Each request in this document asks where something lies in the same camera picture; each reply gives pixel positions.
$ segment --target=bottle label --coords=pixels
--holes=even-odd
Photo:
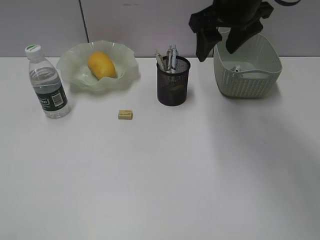
[[[64,88],[61,86],[58,90],[51,93],[36,93],[43,110],[48,112],[62,109],[68,102]]]

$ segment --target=gray plastic basket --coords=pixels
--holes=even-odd
[[[232,98],[261,98],[275,84],[281,71],[280,59],[261,34],[246,41],[235,53],[226,49],[229,33],[214,47],[214,74],[220,92]]]

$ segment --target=pen holder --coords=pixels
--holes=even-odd
[[[160,103],[166,106],[178,106],[187,98],[187,87],[190,62],[181,56],[176,56],[175,73],[167,73],[157,67],[157,97]]]

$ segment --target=water bottle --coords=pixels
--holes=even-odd
[[[27,46],[25,55],[30,60],[30,82],[44,113],[53,119],[67,115],[71,108],[60,77],[55,67],[45,58],[41,46]]]

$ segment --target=bottle cap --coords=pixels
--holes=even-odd
[[[31,59],[34,59],[34,58],[40,58],[40,57],[44,57],[45,54],[44,52],[42,51],[41,49],[41,46],[40,45],[37,45],[37,44],[33,44],[33,45],[29,45],[27,46],[25,49],[25,55],[26,57],[31,60]]]

